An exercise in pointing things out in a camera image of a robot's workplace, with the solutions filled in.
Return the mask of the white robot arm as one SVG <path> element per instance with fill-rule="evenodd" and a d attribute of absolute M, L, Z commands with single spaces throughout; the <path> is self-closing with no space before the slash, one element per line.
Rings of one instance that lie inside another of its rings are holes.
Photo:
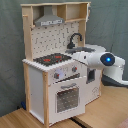
<path fill-rule="evenodd" d="M 102 70 L 101 81 L 105 86 L 126 87 L 128 81 L 122 79 L 125 60 L 110 52 L 76 52 L 72 58 L 87 67 Z"/>

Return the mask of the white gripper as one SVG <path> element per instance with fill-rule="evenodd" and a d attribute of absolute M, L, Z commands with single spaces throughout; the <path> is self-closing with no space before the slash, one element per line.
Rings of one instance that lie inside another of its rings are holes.
<path fill-rule="evenodd" d="M 89 53 L 88 52 L 84 52 L 84 51 L 81 51 L 81 52 L 76 52 L 76 53 L 73 53 L 72 54 L 72 58 L 80 63 L 83 63 L 85 65 L 88 65 L 88 59 L 89 57 Z"/>

